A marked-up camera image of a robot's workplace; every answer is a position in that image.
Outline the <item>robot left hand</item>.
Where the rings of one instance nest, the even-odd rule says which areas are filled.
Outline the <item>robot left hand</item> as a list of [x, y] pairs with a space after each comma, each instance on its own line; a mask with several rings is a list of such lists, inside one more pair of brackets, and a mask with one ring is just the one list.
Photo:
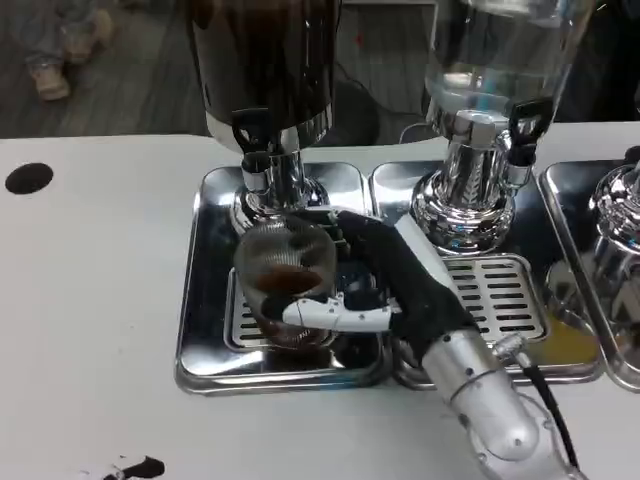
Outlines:
[[119, 456], [101, 466], [80, 470], [75, 479], [130, 480], [156, 479], [166, 471], [165, 463], [148, 455]]

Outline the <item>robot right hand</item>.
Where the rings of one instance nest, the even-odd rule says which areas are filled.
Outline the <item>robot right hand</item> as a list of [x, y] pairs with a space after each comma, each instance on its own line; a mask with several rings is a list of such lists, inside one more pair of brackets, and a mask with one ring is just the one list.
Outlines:
[[408, 344], [425, 370], [446, 361], [470, 363], [485, 353], [442, 258], [410, 215], [389, 225], [347, 209], [318, 207], [297, 211], [284, 224], [292, 234], [287, 244], [301, 252], [305, 266], [320, 256], [313, 235], [326, 232], [381, 279], [395, 303], [355, 309], [338, 296], [288, 293], [277, 285], [260, 306], [268, 319], [337, 332], [389, 332]]

